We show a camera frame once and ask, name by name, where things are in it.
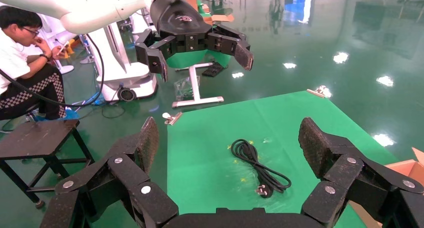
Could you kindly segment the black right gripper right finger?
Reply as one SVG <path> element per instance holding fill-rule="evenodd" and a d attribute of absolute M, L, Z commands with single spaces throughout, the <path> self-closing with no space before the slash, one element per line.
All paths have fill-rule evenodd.
<path fill-rule="evenodd" d="M 326 133 L 310 117 L 300 124 L 299 146 L 319 183 L 301 213 L 332 228 L 349 202 L 384 228 L 424 225 L 424 187 L 417 180 L 367 158 L 349 139 Z"/>

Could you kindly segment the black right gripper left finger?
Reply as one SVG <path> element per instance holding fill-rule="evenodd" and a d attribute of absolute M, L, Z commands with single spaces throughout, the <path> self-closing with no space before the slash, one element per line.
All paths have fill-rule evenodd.
<path fill-rule="evenodd" d="M 148 117 L 139 133 L 120 138 L 102 159 L 55 187 L 41 227 L 89 228 L 117 202 L 139 227 L 164 227 L 179 208 L 149 176 L 159 141 Z"/>

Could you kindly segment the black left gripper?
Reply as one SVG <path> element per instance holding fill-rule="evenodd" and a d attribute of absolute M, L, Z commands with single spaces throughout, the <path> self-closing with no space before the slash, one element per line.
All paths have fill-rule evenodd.
<path fill-rule="evenodd" d="M 186 0 L 152 0 L 150 17 L 156 28 L 137 33 L 136 59 L 153 74 L 168 81 L 167 59 L 175 53 L 208 49 L 233 56 L 246 71 L 253 67 L 254 55 L 247 36 L 222 24 L 212 28 Z"/>

